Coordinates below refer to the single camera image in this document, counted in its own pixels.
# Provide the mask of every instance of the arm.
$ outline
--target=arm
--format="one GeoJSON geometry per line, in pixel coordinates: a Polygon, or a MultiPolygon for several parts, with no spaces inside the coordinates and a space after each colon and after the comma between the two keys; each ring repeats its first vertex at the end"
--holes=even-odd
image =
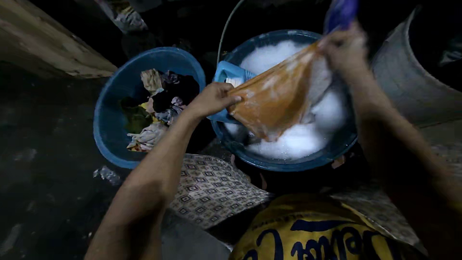
{"type": "Polygon", "coordinates": [[[322,41],[330,66],[350,88],[359,143],[385,192],[406,217],[429,255],[450,259],[462,243],[459,186],[421,134],[394,108],[365,61],[359,26],[322,41]]]}
{"type": "Polygon", "coordinates": [[[230,89],[232,85],[227,83],[207,86],[130,173],[91,241],[85,260],[161,259],[160,224],[177,192],[189,139],[205,116],[240,101],[240,97],[226,97],[230,89]],[[147,237],[140,239],[144,244],[133,243],[134,229],[148,231],[147,237]]]}

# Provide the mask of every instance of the pile of dirty clothes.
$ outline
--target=pile of dirty clothes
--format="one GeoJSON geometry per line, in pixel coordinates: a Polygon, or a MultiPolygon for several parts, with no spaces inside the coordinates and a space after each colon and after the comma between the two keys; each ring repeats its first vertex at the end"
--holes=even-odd
{"type": "Polygon", "coordinates": [[[125,97],[120,100],[120,106],[127,118],[127,136],[132,138],[127,149],[149,152],[199,94],[199,84],[192,76],[155,69],[141,72],[141,80],[146,89],[146,102],[125,97]]]}

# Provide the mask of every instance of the bucket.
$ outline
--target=bucket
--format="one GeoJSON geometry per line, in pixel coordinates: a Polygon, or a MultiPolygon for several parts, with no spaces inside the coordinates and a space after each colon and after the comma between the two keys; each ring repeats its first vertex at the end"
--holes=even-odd
{"type": "Polygon", "coordinates": [[[122,168],[135,168],[146,153],[126,149],[132,138],[127,136],[124,129],[127,119],[119,106],[119,100],[132,97],[140,103],[146,102],[146,90],[140,74],[152,68],[193,76],[199,87],[205,86],[205,74],[199,62],[191,54],[178,48],[161,47],[148,50],[120,67],[106,82],[99,95],[95,107],[93,137],[101,154],[122,168]]]}
{"type": "MultiPolygon", "coordinates": [[[[280,30],[253,37],[225,57],[225,61],[239,66],[242,60],[255,48],[276,45],[281,41],[292,40],[299,44],[311,44],[321,38],[320,34],[301,30],[280,30]]],[[[344,98],[349,100],[348,91],[342,90],[344,98]]],[[[358,135],[354,125],[353,109],[350,107],[346,124],[322,150],[297,160],[269,159],[247,151],[244,145],[234,140],[222,122],[213,121],[212,127],[221,143],[244,162],[258,168],[275,172],[301,172],[332,163],[343,155],[356,142],[358,135]]]]}
{"type": "Polygon", "coordinates": [[[398,111],[412,124],[425,127],[460,119],[462,92],[433,77],[414,56],[409,26],[415,14],[416,10],[385,40],[372,61],[372,71],[398,111]]]}

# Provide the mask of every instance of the forearm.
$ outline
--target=forearm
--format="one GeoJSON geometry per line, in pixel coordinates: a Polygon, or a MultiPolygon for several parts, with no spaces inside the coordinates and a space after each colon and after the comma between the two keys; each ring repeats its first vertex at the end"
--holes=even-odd
{"type": "Polygon", "coordinates": [[[180,179],[183,156],[200,119],[187,111],[169,128],[157,146],[130,173],[91,242],[86,260],[128,259],[133,254],[160,254],[160,223],[180,179]],[[133,227],[143,222],[150,244],[136,252],[130,246],[133,227]]]}
{"type": "Polygon", "coordinates": [[[451,182],[444,164],[393,107],[371,72],[345,78],[353,96],[359,142],[374,174],[430,256],[453,255],[462,231],[453,207],[459,201],[457,183],[451,182]]]}
{"type": "Polygon", "coordinates": [[[156,147],[131,172],[124,186],[131,188],[146,183],[158,183],[166,200],[173,199],[186,147],[200,120],[185,110],[156,147]]]}

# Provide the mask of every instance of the hand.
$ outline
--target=hand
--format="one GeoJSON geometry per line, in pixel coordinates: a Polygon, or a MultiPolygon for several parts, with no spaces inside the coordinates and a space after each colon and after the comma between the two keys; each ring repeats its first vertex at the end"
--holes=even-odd
{"type": "Polygon", "coordinates": [[[229,83],[214,82],[208,85],[186,108],[199,118],[213,115],[242,100],[239,96],[227,96],[234,87],[229,83]]]}
{"type": "Polygon", "coordinates": [[[319,48],[326,56],[330,68],[348,78],[360,74],[364,69],[368,70],[366,41],[366,34],[355,21],[349,30],[335,31],[325,36],[319,48]]]}

